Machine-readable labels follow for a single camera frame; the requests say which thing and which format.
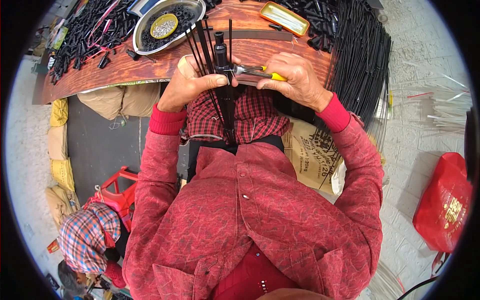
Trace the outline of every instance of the red plastic stool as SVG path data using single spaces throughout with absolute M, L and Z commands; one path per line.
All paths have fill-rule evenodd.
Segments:
M 132 217 L 130 213 L 130 206 L 135 201 L 135 188 L 137 187 L 138 175 L 126 170 L 127 167 L 121 167 L 120 171 L 110 177 L 104 184 L 100 186 L 100 190 L 95 193 L 95 197 L 91 197 L 89 202 L 98 202 L 108 205 L 121 218 L 128 232 L 132 228 Z M 135 183 L 120 193 L 118 177 L 124 177 L 134 180 Z M 107 187 L 115 186 L 115 192 L 107 191 Z

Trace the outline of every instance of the pliers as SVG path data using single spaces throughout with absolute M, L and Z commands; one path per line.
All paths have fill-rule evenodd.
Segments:
M 247 66 L 247 65 L 233 65 L 233 72 L 235 75 L 247 74 L 253 76 L 260 76 L 263 78 L 270 78 L 273 80 L 287 81 L 285 77 L 278 75 L 277 73 L 263 73 L 258 71 L 265 71 L 267 67 L 265 66 Z

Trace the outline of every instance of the red patterned jacket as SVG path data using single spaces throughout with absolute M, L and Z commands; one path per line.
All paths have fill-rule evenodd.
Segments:
M 332 103 L 339 105 L 336 96 Z M 332 103 L 322 113 L 329 127 L 338 118 Z M 161 114 L 178 132 L 186 113 Z M 380 253 L 383 169 L 356 118 L 347 123 L 333 134 L 348 170 L 332 205 L 265 143 L 239 145 L 236 156 L 202 147 L 197 175 L 177 195 L 180 137 L 152 132 L 151 121 L 123 262 L 132 296 L 207 299 L 253 243 L 303 289 L 334 299 L 359 295 Z

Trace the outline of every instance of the red shopping bag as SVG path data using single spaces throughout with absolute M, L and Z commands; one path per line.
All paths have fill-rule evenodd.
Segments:
M 443 154 L 413 216 L 413 226 L 432 251 L 454 250 L 468 215 L 471 193 L 465 159 L 455 152 Z

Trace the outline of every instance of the sleeve cuff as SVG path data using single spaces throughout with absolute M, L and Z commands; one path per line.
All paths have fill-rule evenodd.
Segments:
M 178 135 L 186 117 L 185 109 L 182 109 L 181 112 L 164 112 L 158 110 L 157 103 L 155 103 L 150 117 L 150 131 L 161 135 Z
M 114 261 L 107 261 L 107 269 L 104 272 L 105 276 L 112 280 L 112 284 L 118 288 L 124 288 L 127 286 L 123 275 L 121 273 L 121 267 Z
M 332 100 L 322 112 L 315 113 L 327 125 L 332 133 L 344 130 L 350 123 L 350 114 L 338 100 L 336 93 L 333 93 Z

